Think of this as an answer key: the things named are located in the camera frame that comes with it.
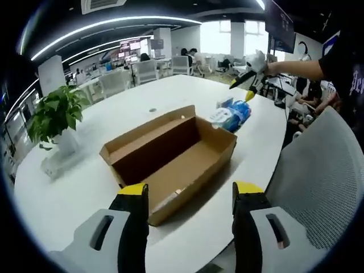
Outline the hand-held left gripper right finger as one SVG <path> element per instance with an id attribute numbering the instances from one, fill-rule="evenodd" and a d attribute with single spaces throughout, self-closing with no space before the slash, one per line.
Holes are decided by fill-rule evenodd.
<path id="1" fill-rule="evenodd" d="M 310 272 L 324 257 L 306 228 L 253 183 L 233 182 L 236 272 Z"/>

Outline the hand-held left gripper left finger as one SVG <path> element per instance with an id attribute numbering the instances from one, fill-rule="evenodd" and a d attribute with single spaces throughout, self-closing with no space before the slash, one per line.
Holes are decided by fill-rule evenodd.
<path id="1" fill-rule="evenodd" d="M 145 272 L 148 185 L 122 188 L 109 209 L 100 209 L 74 232 L 62 251 L 51 251 L 64 272 Z"/>

